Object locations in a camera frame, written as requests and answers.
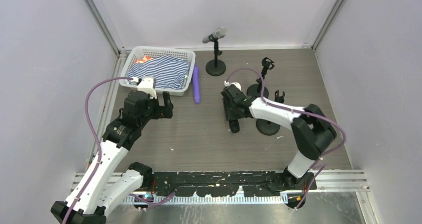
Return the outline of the black microphone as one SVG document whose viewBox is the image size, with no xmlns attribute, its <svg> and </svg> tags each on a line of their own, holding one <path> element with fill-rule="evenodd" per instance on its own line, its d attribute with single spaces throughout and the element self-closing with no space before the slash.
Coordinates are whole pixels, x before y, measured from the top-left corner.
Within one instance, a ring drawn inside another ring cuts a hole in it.
<svg viewBox="0 0 422 224">
<path fill-rule="evenodd" d="M 228 124 L 229 124 L 229 129 L 232 133 L 238 133 L 240 131 L 240 126 L 237 119 L 229 120 Z"/>
</svg>

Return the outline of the silver microphone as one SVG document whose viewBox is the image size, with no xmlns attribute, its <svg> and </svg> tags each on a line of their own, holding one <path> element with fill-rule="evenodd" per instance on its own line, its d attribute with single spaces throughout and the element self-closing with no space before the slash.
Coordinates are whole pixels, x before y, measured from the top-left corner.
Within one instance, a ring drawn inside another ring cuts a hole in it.
<svg viewBox="0 0 422 224">
<path fill-rule="evenodd" d="M 202 43 L 207 44 L 209 42 L 215 42 L 218 39 L 224 38 L 226 34 L 227 34 L 227 29 L 225 27 L 219 27 L 213 33 L 203 38 Z"/>
</svg>

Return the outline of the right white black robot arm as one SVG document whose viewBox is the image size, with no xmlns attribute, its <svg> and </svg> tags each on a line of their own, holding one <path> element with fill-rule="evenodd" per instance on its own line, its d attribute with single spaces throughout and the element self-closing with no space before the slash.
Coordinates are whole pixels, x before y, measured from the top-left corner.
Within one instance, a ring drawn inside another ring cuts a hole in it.
<svg viewBox="0 0 422 224">
<path fill-rule="evenodd" d="M 225 82 L 221 95 L 231 132 L 240 131 L 238 121 L 242 118 L 266 120 L 292 131 L 298 151 L 283 172 L 284 182 L 289 187 L 303 179 L 337 137 L 333 126 L 316 105 L 294 107 L 265 97 L 246 96 L 239 83 Z"/>
</svg>

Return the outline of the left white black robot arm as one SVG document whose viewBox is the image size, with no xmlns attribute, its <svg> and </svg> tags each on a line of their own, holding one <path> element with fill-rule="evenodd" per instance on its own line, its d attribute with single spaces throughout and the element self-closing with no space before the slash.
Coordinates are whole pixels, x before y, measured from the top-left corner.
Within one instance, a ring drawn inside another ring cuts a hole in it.
<svg viewBox="0 0 422 224">
<path fill-rule="evenodd" d="M 61 224 L 104 224 L 112 211 L 133 191 L 153 184 L 151 167 L 134 162 L 110 187 L 107 183 L 127 155 L 143 128 L 152 119 L 172 118 L 169 92 L 162 93 L 164 104 L 144 91 L 132 91 L 119 117 L 106 128 L 92 164 L 65 201 L 56 201 L 52 215 Z"/>
</svg>

